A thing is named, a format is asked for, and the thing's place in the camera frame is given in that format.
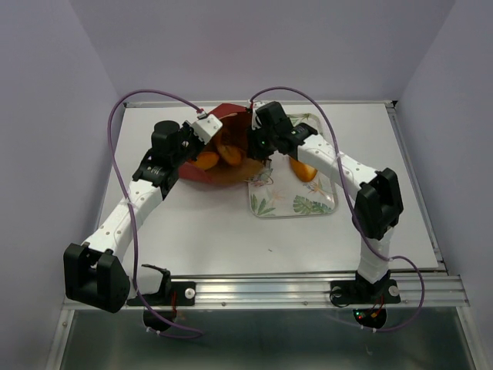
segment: lavender wall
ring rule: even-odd
[[[62,253],[93,228],[116,92],[66,0],[0,5],[0,368],[44,368]]]
[[[397,99],[453,0],[71,0],[118,93]]]
[[[491,0],[458,0],[397,106],[441,251],[462,276],[490,361],[491,19]]]

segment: orange fruit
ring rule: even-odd
[[[317,170],[315,170],[312,166],[308,166],[307,164],[294,160],[291,157],[290,157],[290,165],[291,165],[291,169],[293,169],[293,172],[296,174],[297,178],[303,181],[304,183],[309,183],[317,175]]]

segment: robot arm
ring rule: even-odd
[[[136,215],[137,228],[163,202],[178,180],[178,169],[196,158],[221,129],[214,116],[200,117],[181,127],[173,121],[154,126],[152,148],[133,174],[129,199],[122,199],[106,221],[82,245],[70,244],[63,254],[65,293],[68,298],[109,312],[126,302],[130,282],[121,261],[132,240],[129,205]]]
[[[252,127],[249,132],[249,155],[263,159],[278,150],[295,160],[310,165],[342,187],[337,154],[312,127],[301,123],[293,126],[278,102],[256,102],[252,105]],[[397,175],[393,170],[377,171],[339,153],[348,195],[354,200],[359,224],[372,248],[388,258],[390,239],[404,207]],[[387,296],[395,285],[390,279],[388,262],[376,256],[361,239],[361,259],[355,281],[335,281],[332,290],[340,291],[336,304],[365,304],[382,294],[387,303],[400,298]]]
[[[255,103],[248,132],[248,157],[265,160],[275,151],[311,165],[339,185],[335,149],[305,123],[293,126],[278,102]],[[140,227],[149,214],[166,198],[178,180],[178,168],[195,158],[222,123],[212,115],[180,128],[173,121],[155,125],[152,148],[146,153],[129,186],[129,199],[123,199],[101,227],[82,245],[71,244],[64,253],[65,292],[68,298],[110,312],[117,312],[129,296],[129,279],[121,261],[132,240],[130,202]],[[393,227],[403,210],[394,171],[376,171],[349,156],[341,155],[349,196],[355,200],[359,223],[372,247],[388,256]],[[169,272],[163,274],[159,291],[169,291]],[[376,257],[361,243],[361,262],[355,281],[335,281],[332,291],[336,304],[373,303],[390,285],[388,263]],[[400,298],[385,296],[388,304]]]

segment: screw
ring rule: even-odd
[[[392,285],[391,287],[388,288],[388,293],[392,297],[397,297],[399,295],[399,288],[396,287],[395,285]]]
[[[192,288],[185,289],[185,297],[186,299],[192,299],[195,297],[195,291]]]

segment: purple cable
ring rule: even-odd
[[[122,104],[125,101],[125,99],[128,99],[130,96],[134,96],[134,95],[137,95],[137,94],[140,94],[140,93],[153,93],[153,94],[158,94],[158,95],[162,95],[162,96],[167,96],[169,98],[178,100],[178,101],[180,101],[180,102],[182,102],[182,103],[184,103],[184,104],[186,104],[188,106],[191,106],[198,113],[200,113],[200,112],[203,111],[203,109],[199,108],[195,104],[193,104],[193,103],[191,103],[191,102],[189,102],[189,101],[187,101],[187,100],[185,100],[183,98],[180,98],[179,96],[176,96],[176,95],[173,95],[173,94],[170,94],[170,93],[167,93],[167,92],[159,91],[159,90],[152,90],[152,89],[143,89],[143,90],[136,90],[136,91],[129,92],[128,94],[125,94],[113,106],[113,109],[111,109],[111,113],[109,114],[109,117],[108,117],[108,127],[107,127],[107,130],[108,130],[108,132],[107,132],[107,135],[108,135],[108,146],[109,146],[109,150],[111,151],[111,155],[112,155],[112,166],[113,166],[113,169],[115,170],[116,177],[118,178],[118,183],[120,185],[120,188],[122,189],[123,196],[128,201],[130,201],[129,193],[128,193],[126,187],[125,187],[125,183],[123,182],[122,174],[120,173],[120,170],[118,168],[118,165],[116,164],[115,148],[113,147],[111,128],[112,128],[113,117],[114,117],[115,112],[118,109],[119,105]],[[168,324],[169,326],[173,326],[174,328],[178,328],[178,329],[181,329],[181,330],[184,330],[184,331],[191,331],[191,332],[196,333],[196,334],[182,336],[182,335],[173,335],[173,334],[167,334],[167,333],[157,332],[156,330],[151,329],[151,328],[149,330],[152,331],[152,332],[157,333],[159,336],[167,337],[167,338],[195,339],[195,338],[201,337],[203,335],[203,331],[201,331],[199,329],[195,329],[195,328],[189,328],[189,327],[186,327],[186,326],[183,326],[183,325],[180,325],[180,324],[176,324],[176,323],[174,323],[174,322],[172,322],[170,320],[165,319],[163,316],[161,316],[159,313],[157,313],[155,310],[153,310],[153,308],[149,305],[149,303],[147,303],[146,299],[140,294],[139,286],[137,284],[137,270],[139,268],[139,240],[137,238],[137,222],[136,222],[136,215],[133,212],[133,206],[132,206],[132,204],[130,202],[129,202],[128,206],[129,206],[129,212],[130,212],[130,225],[132,227],[133,253],[134,253],[132,283],[133,283],[134,289],[136,290],[137,296],[139,297],[139,299],[143,303],[143,305],[147,308],[147,310],[151,314],[153,314],[154,316],[156,316],[156,318],[158,318],[160,321]]]
[[[324,118],[325,123],[329,127],[330,136],[332,137],[332,141],[334,142],[334,149],[335,149],[336,157],[337,157],[337,167],[339,169],[339,174],[340,174],[340,184],[342,185],[342,190],[344,192],[344,198],[346,198],[347,205],[349,206],[349,211],[351,212],[351,215],[353,216],[354,225],[356,226],[356,229],[358,230],[361,237],[363,238],[363,242],[367,245],[367,247],[370,249],[370,251],[375,256],[380,258],[382,261],[388,262],[388,261],[392,261],[392,260],[404,260],[404,261],[408,262],[413,267],[413,269],[416,271],[416,273],[418,274],[419,281],[421,283],[421,299],[419,301],[419,305],[418,305],[418,308],[416,309],[416,311],[413,313],[413,315],[408,320],[406,320],[402,324],[394,326],[393,328],[378,329],[377,331],[386,331],[386,332],[396,331],[396,330],[399,330],[399,329],[407,326],[419,315],[419,313],[421,312],[421,309],[423,307],[423,303],[424,303],[424,279],[423,279],[423,275],[421,274],[421,272],[418,269],[418,266],[416,266],[416,264],[414,264],[414,262],[411,261],[409,258],[404,257],[404,256],[394,256],[394,257],[390,257],[390,258],[385,257],[384,255],[380,254],[378,251],[376,251],[371,246],[370,241],[364,235],[363,228],[361,227],[360,221],[357,219],[356,211],[354,210],[353,203],[351,202],[351,198],[349,195],[349,191],[347,190],[348,186],[347,186],[346,179],[344,177],[344,168],[342,166],[342,160],[340,159],[340,156],[339,156],[339,145],[337,143],[336,133],[334,132],[334,128],[330,124],[330,121],[327,118],[327,115],[325,114],[324,110],[315,100],[313,100],[307,94],[305,94],[304,92],[301,92],[300,90],[296,90],[296,89],[293,89],[291,87],[286,87],[286,86],[275,86],[275,87],[270,87],[268,89],[264,89],[264,90],[259,91],[257,94],[253,95],[250,98],[250,102],[253,104],[253,101],[259,95],[267,93],[269,91],[274,91],[274,90],[286,90],[286,91],[291,91],[293,93],[301,95],[302,97],[304,97],[305,99],[310,101],[310,103],[312,103],[315,106],[315,108],[317,108],[317,110],[320,112],[320,114]]]

